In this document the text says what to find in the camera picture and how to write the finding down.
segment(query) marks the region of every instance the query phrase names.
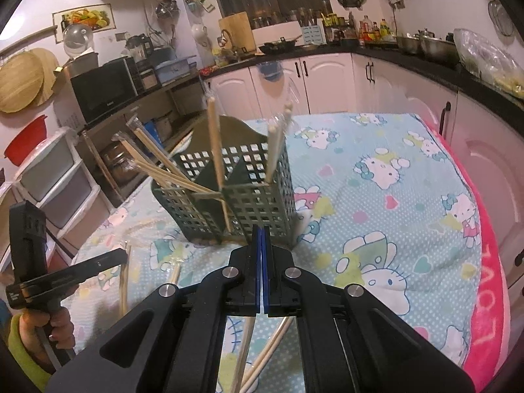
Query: grid basket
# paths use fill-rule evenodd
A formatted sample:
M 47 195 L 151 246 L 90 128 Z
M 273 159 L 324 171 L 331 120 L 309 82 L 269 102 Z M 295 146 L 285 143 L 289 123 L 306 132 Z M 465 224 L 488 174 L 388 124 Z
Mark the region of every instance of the grid basket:
M 267 137 L 242 121 L 221 116 L 222 160 L 226 179 L 222 192 L 196 193 L 182 187 L 164 189 L 151 182 L 153 195 L 193 242 L 224 240 L 248 242 L 253 225 L 269 226 L 273 243 L 292 248 L 296 240 L 293 185 L 286 146 L 273 181 L 265 179 Z M 218 191 L 206 119 L 193 130 L 189 146 L 174 160 L 193 182 Z M 226 230 L 222 206 L 228 207 L 232 231 Z

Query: metal screw head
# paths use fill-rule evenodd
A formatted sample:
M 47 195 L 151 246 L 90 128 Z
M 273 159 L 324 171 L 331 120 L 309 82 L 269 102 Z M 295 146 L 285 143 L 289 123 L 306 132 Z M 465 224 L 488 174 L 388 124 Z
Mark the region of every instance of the metal screw head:
M 165 283 L 158 289 L 158 293 L 162 297 L 171 297 L 176 291 L 177 288 L 172 283 Z
M 234 278 L 238 275 L 238 269 L 233 266 L 224 267 L 224 270 L 222 270 L 222 275 L 224 275 L 226 278 Z
M 355 283 L 352 283 L 348 288 L 347 288 L 347 293 L 351 296 L 351 297 L 360 297 L 363 293 L 364 293 L 364 289 L 358 285 L 358 284 L 355 284 Z
M 286 271 L 284 272 L 284 274 L 288 277 L 288 278 L 298 278 L 302 272 L 300 271 L 300 269 L 298 267 L 288 267 L 286 269 Z

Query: green sleeve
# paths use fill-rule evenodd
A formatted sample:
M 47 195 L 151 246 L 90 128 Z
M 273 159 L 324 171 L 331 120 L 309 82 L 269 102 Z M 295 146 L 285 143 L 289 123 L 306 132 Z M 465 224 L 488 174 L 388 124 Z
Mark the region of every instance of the green sleeve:
M 18 328 L 19 319 L 20 315 L 13 316 L 11 319 L 11 330 L 9 338 L 7 339 L 9 351 L 18 362 L 18 365 L 20 365 L 20 368 L 22 368 L 35 386 L 37 386 L 40 391 L 44 391 L 51 374 L 46 373 L 42 368 L 40 368 L 27 353 L 27 350 L 22 343 L 22 339 L 20 338 L 20 330 Z

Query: table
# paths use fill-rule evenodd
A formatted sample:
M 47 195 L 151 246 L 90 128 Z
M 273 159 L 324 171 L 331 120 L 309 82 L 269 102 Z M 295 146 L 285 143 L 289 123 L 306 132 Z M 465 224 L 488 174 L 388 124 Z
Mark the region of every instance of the table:
M 462 366 L 480 390 L 507 349 L 508 312 L 496 241 L 484 206 L 447 145 L 415 115 L 297 116 L 287 137 L 299 214 L 294 261 L 325 283 L 357 282 Z M 266 125 L 248 122 L 264 133 Z M 77 261 L 129 240 L 130 308 L 181 264 L 181 287 L 227 264 L 234 244 L 192 244 L 146 181 L 82 247 Z M 66 302 L 77 350 L 118 315 L 119 268 Z M 280 322 L 257 317 L 248 362 Z M 242 335 L 229 317 L 217 391 L 229 391 Z M 303 391 L 295 325 L 252 389 Z

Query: chopstick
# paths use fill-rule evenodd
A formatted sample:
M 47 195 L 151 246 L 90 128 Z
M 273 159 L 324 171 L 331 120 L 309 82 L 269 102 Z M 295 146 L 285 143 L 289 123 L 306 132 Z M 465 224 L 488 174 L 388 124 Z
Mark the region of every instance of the chopstick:
M 173 273 L 169 277 L 169 283 L 172 283 L 174 285 L 177 284 L 178 278 L 180 278 L 180 269 L 181 268 L 182 266 L 180 265 L 180 262 L 177 262 L 177 264 L 175 264 L 175 268 L 173 269 Z
M 242 379 L 246 368 L 247 354 L 250 351 L 251 338 L 255 328 L 255 316 L 248 316 L 244 323 L 244 332 L 242 333 L 242 343 L 236 360 L 235 370 L 233 371 L 233 382 L 231 383 L 231 393 L 239 393 L 242 387 Z
M 222 159 L 222 140 L 220 138 L 219 118 L 216 113 L 214 97 L 208 99 L 208 128 L 209 139 L 211 142 L 211 153 L 213 154 L 213 162 L 215 165 L 216 182 L 218 184 L 218 190 L 222 191 L 222 188 L 224 187 L 224 161 Z M 231 233 L 231 222 L 229 220 L 229 214 L 227 213 L 227 204 L 225 201 L 222 201 L 222 212 L 224 213 L 226 229 Z
M 129 281 L 129 259 L 131 257 L 131 244 L 126 241 L 125 250 L 127 261 L 120 266 L 119 295 L 120 295 L 120 318 L 127 313 L 127 283 Z
M 282 147 L 286 140 L 286 132 L 291 122 L 293 104 L 287 102 L 284 106 L 284 118 L 278 120 L 277 125 L 270 125 L 267 129 L 268 160 L 266 163 L 266 182 L 273 182 L 273 174 L 277 169 Z
M 146 148 L 149 149 L 162 164 L 164 164 L 166 169 L 168 169 L 173 174 L 187 178 L 187 176 L 180 171 L 173 161 L 169 159 L 165 151 L 158 147 L 156 142 L 152 139 L 151 135 L 147 132 L 136 115 L 127 122 L 127 125 L 133 130 L 133 133 L 146 146 Z
M 169 173 L 168 171 L 163 170 L 160 167 L 157 167 L 156 165 L 153 165 L 147 162 L 143 162 L 143 161 L 135 161 L 135 165 L 137 165 L 138 169 L 149 173 L 151 177 L 157 176 L 168 182 L 185 187 L 186 189 L 189 189 L 193 192 L 215 193 L 214 190 L 211 190 L 211 189 L 208 189 L 207 187 L 196 184 L 195 182 L 191 182 L 187 178 L 181 178 L 173 173 Z
M 195 182 L 191 182 L 187 177 L 178 176 L 154 165 L 149 158 L 144 156 L 136 148 L 133 140 L 126 138 L 123 134 L 118 134 L 117 138 L 120 140 L 122 145 L 124 145 L 124 148 L 126 148 L 127 152 L 129 152 L 129 154 L 133 157 L 133 164 L 136 165 L 136 168 L 143 173 L 146 173 L 148 176 L 151 176 L 164 189 L 171 188 L 171 183 L 185 187 L 186 189 L 189 189 L 193 192 L 215 193 L 215 191 L 208 189 L 207 187 L 203 187 L 199 184 L 196 184 Z
M 292 321 L 292 316 L 286 316 L 282 319 L 282 322 L 274 331 L 273 335 L 271 336 L 271 339 L 266 343 L 260 354 L 257 356 L 251 369 L 242 378 L 242 388 L 240 389 L 240 393 L 246 393 L 253 385 L 257 377 L 260 375 L 260 373 L 268 363 L 269 359 L 272 357 L 274 351 L 282 341 L 282 338 L 284 337 L 284 334 L 287 332 L 289 325 L 291 325 Z

